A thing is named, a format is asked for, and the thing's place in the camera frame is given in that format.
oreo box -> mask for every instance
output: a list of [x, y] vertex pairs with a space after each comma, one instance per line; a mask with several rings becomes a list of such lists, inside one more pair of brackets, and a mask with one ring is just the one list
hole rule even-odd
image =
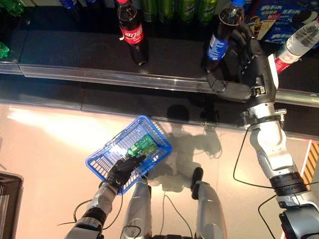
[[318, 17], [318, 0], [256, 0], [248, 25], [258, 40], [283, 44], [295, 31]]

green can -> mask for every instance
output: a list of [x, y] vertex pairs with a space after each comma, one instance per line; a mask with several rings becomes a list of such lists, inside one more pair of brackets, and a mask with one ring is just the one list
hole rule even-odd
[[208, 25], [213, 18], [217, 0], [199, 0], [198, 21], [202, 25]]
[[159, 0], [159, 19], [161, 23], [171, 24], [174, 17], [175, 0]]
[[196, 0], [179, 0], [178, 15], [181, 21], [191, 23], [195, 14]]
[[4, 45], [2, 42], [0, 42], [0, 59], [5, 58], [8, 56], [9, 48]]
[[155, 22], [159, 13], [158, 0], [141, 0], [141, 4], [144, 21]]

bottle cap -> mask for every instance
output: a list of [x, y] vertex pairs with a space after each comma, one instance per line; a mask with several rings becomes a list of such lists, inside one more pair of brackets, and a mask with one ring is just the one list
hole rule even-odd
[[245, 4], [245, 0], [232, 0], [232, 3], [235, 6], [243, 6]]

plastic basket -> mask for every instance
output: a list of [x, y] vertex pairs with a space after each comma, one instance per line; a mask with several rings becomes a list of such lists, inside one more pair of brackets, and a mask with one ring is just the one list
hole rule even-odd
[[86, 166], [88, 166], [101, 180], [105, 180], [112, 166], [145, 134], [149, 134], [152, 137], [157, 148], [144, 160], [140, 167], [132, 172], [127, 184], [122, 188], [122, 193], [125, 194], [139, 178], [146, 174], [172, 151], [171, 144], [160, 132], [160, 129], [157, 128], [148, 117], [137, 117], [125, 130], [106, 143], [104, 147], [91, 154], [85, 161]]

tiled floor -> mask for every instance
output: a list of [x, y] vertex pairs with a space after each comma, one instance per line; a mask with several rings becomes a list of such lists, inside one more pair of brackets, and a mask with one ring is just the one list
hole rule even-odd
[[[24, 192], [17, 228], [17, 239], [64, 238], [72, 225], [74, 208], [92, 198], [99, 179], [85, 166], [85, 158], [124, 129], [133, 118], [70, 112], [45, 108], [0, 105], [0, 166], [2, 171], [21, 175]], [[169, 158], [150, 174], [152, 182], [153, 234], [160, 232], [163, 191], [195, 231], [196, 201], [192, 200], [189, 180], [192, 170], [201, 166], [203, 180], [217, 191], [223, 205], [229, 239], [271, 238], [257, 207], [274, 195], [271, 189], [255, 188], [232, 179], [233, 167], [244, 132], [224, 128], [204, 130], [200, 126], [161, 123], [174, 147]], [[244, 181], [269, 185], [247, 138], [236, 176]], [[287, 148], [300, 169], [307, 140], [289, 138]], [[133, 193], [124, 195], [123, 209], [106, 238], [119, 238], [125, 210]], [[116, 215], [121, 198], [115, 199], [108, 225]], [[78, 217], [85, 207], [78, 211]], [[275, 200], [262, 209], [276, 238], [281, 236]], [[165, 202], [163, 234], [188, 236], [188, 228]]]

